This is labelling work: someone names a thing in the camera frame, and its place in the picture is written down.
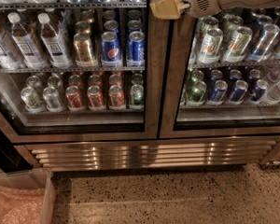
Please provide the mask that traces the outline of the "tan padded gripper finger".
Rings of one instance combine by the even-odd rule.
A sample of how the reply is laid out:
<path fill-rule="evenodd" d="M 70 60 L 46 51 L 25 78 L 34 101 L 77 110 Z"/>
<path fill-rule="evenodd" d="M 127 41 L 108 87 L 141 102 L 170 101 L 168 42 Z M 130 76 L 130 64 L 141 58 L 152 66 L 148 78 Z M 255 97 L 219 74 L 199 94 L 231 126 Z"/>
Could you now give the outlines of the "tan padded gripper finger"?
<path fill-rule="evenodd" d="M 149 5 L 154 17 L 161 20 L 178 20 L 190 8 L 183 0 L 151 0 Z"/>

